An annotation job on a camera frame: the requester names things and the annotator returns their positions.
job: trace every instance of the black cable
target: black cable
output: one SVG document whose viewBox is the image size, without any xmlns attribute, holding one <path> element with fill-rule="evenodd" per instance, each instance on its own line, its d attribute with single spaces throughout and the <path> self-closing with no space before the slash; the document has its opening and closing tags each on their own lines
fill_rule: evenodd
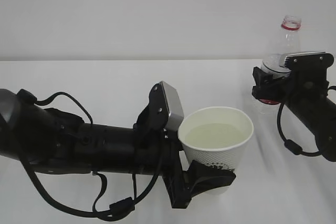
<svg viewBox="0 0 336 224">
<path fill-rule="evenodd" d="M 137 188 L 137 187 L 136 187 L 136 186 L 137 186 L 137 185 L 136 185 L 136 184 L 137 184 L 137 181 L 136 181 L 136 174 L 135 174 L 135 173 L 132 174 L 132 180 L 133 180 L 133 195 L 134 195 L 134 196 L 133 196 L 133 200 L 135 200 L 136 197 L 137 197 L 137 191 L 136 191 L 136 190 L 137 190 L 137 189 L 136 189 L 136 188 Z"/>
<path fill-rule="evenodd" d="M 68 94 L 66 92 L 57 92 L 57 93 L 51 95 L 50 97 L 48 97 L 46 100 L 36 101 L 35 104 L 38 105 L 38 106 L 46 106 L 46 105 L 52 103 L 52 101 L 56 97 L 58 97 L 59 95 L 64 95 L 64 96 L 70 98 L 78 107 L 80 107 L 80 109 L 89 118 L 91 126 L 93 125 L 93 119 L 92 119 L 91 115 L 89 114 L 89 112 L 71 94 Z"/>
<path fill-rule="evenodd" d="M 101 180 L 100 192 L 99 192 L 98 196 L 96 197 L 96 199 L 94 200 L 93 205 L 92 205 L 92 212 L 97 212 L 96 203 L 104 195 L 104 193 L 106 192 L 106 189 L 107 189 L 107 178 L 106 178 L 106 176 L 104 174 L 101 174 L 101 173 L 98 173 L 98 172 L 93 172 L 93 175 L 99 176 L 100 180 Z"/>
<path fill-rule="evenodd" d="M 134 204 L 136 205 L 137 203 L 139 203 L 140 201 L 142 201 L 144 199 L 144 197 L 146 197 L 148 195 L 148 193 L 153 189 L 155 182 L 157 181 L 157 178 L 160 175 L 160 170 L 161 170 L 161 166 L 162 166 L 162 162 L 163 162 L 163 138 L 161 136 L 159 136 L 160 139 L 160 148 L 159 148 L 159 157 L 158 157 L 158 161 L 157 161 L 157 166 L 156 166 L 156 170 L 154 172 L 154 175 L 151 179 L 151 181 L 149 182 L 148 186 L 146 187 L 146 189 L 134 200 Z"/>
<path fill-rule="evenodd" d="M 336 86 L 331 86 L 329 89 L 336 90 Z M 285 99 L 281 102 L 279 110 L 278 110 L 278 114 L 277 114 L 277 128 L 278 128 L 279 135 L 285 144 L 285 147 L 295 155 L 302 155 L 306 157 L 317 157 L 317 156 L 322 155 L 328 149 L 328 147 L 333 143 L 332 141 L 327 143 L 323 148 L 320 148 L 317 152 L 305 152 L 303 151 L 300 145 L 295 143 L 293 140 L 287 139 L 285 137 L 282 131 L 282 127 L 281 127 L 281 115 L 282 115 L 282 111 L 285 106 L 285 103 L 287 102 L 289 97 L 290 95 L 286 96 Z"/>
</svg>

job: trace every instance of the white table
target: white table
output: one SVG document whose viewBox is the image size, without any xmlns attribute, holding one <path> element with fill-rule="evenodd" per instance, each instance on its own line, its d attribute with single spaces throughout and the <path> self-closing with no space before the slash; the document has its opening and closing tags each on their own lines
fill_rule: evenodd
<svg viewBox="0 0 336 224">
<path fill-rule="evenodd" d="M 322 157 L 294 156 L 283 146 L 275 115 L 261 115 L 253 107 L 251 76 L 259 60 L 181 61 L 3 61 L 1 87 L 27 89 L 39 99 L 66 91 L 91 113 L 94 122 L 131 127 L 148 102 L 151 87 L 160 80 L 174 86 L 185 115 L 206 106 L 233 106 L 253 120 L 255 137 L 248 144 L 237 179 L 220 195 L 196 196 L 186 210 L 171 209 L 159 178 L 135 212 L 119 223 L 336 223 L 336 165 Z M 336 71 L 329 71 L 336 82 Z M 85 115 L 66 98 L 53 107 Z M 283 129 L 308 151 L 316 149 L 312 134 L 288 111 Z M 39 175 L 55 199 L 91 210 L 100 181 L 91 175 Z M 117 200 L 132 196 L 128 174 L 108 174 L 109 187 L 99 201 L 105 210 Z M 150 176 L 138 176 L 141 191 Z M 59 212 L 34 189 L 18 161 L 0 158 L 1 223 L 102 223 Z"/>
</svg>

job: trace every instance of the cup rim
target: cup rim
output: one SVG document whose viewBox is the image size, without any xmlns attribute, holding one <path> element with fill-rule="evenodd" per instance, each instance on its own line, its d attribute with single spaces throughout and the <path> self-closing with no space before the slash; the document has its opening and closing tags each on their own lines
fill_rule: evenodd
<svg viewBox="0 0 336 224">
<path fill-rule="evenodd" d="M 236 110 L 236 111 L 239 111 L 240 113 L 242 113 L 246 118 L 247 120 L 250 122 L 251 126 L 252 126 L 252 130 L 251 130 L 251 133 L 250 135 L 242 142 L 240 142 L 239 144 L 235 144 L 235 145 L 232 145 L 232 146 L 229 146 L 229 147 L 224 147 L 224 148 L 199 148 L 199 147 L 195 147 L 195 146 L 192 146 L 192 145 L 189 145 L 183 141 L 181 141 L 180 139 L 180 127 L 183 125 L 183 123 L 190 117 L 192 116 L 193 114 L 195 113 L 198 113 L 200 111 L 203 111 L 203 110 L 208 110 L 208 109 L 231 109 L 231 110 Z M 181 123 L 180 127 L 178 128 L 178 131 L 177 131 L 177 137 L 178 139 L 180 140 L 180 142 L 193 149 L 193 150 L 197 150 L 197 151 L 203 151 L 203 152 L 222 152 L 222 151 L 228 151 L 228 150 L 232 150 L 234 148 L 237 148 L 237 147 L 240 147 L 242 146 L 243 144 L 245 144 L 247 141 L 249 141 L 254 133 L 254 125 L 253 125 L 253 122 L 251 120 L 251 118 L 242 110 L 240 109 L 237 109 L 237 108 L 233 108 L 233 107 L 227 107 L 227 106 L 211 106 L 211 107 L 206 107 L 206 108 L 202 108 L 200 110 L 196 110 L 195 112 L 191 113 L 190 115 L 188 115 L 184 120 L 183 122 Z"/>
</svg>

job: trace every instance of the white wall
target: white wall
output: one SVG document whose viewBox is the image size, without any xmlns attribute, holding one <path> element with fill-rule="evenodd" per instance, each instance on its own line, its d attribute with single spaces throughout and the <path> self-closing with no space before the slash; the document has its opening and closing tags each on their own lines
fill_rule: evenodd
<svg viewBox="0 0 336 224">
<path fill-rule="evenodd" d="M 334 0 L 0 0 L 0 58 L 260 58 L 285 14 L 336 52 Z"/>
</svg>

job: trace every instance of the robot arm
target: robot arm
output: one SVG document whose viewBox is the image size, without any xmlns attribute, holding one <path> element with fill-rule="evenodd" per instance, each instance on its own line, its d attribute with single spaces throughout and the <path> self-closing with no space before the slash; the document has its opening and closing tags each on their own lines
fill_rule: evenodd
<svg viewBox="0 0 336 224">
<path fill-rule="evenodd" d="M 327 98 L 329 87 L 327 68 L 334 57 L 325 52 L 298 52 L 284 54 L 278 64 L 290 70 L 287 77 L 273 78 L 258 67 L 253 70 L 256 85 L 252 95 L 260 100 L 280 102 L 277 124 L 281 138 L 295 155 L 319 156 L 336 162 L 336 105 Z M 297 143 L 285 138 L 281 129 L 282 108 L 289 110 L 314 134 L 315 153 L 304 152 Z"/>
<path fill-rule="evenodd" d="M 90 119 L 84 123 L 77 115 L 54 108 L 42 109 L 57 95 L 66 95 L 83 109 Z M 157 83 L 150 92 L 149 103 L 140 113 L 133 128 L 93 124 L 89 113 L 72 96 L 56 93 L 45 101 L 25 90 L 14 94 L 0 90 L 0 155 L 17 159 L 43 199 L 68 214 L 116 221 L 126 217 L 162 176 L 173 208 L 186 208 L 192 197 L 204 191 L 230 185 L 235 174 L 192 161 L 182 170 L 179 151 L 182 146 L 177 130 L 183 110 L 176 90 L 165 82 Z M 98 172 L 153 175 L 148 187 L 111 204 L 109 210 L 92 212 L 64 206 L 48 195 L 35 172 L 45 174 L 98 174 L 102 190 L 106 178 Z"/>
</svg>

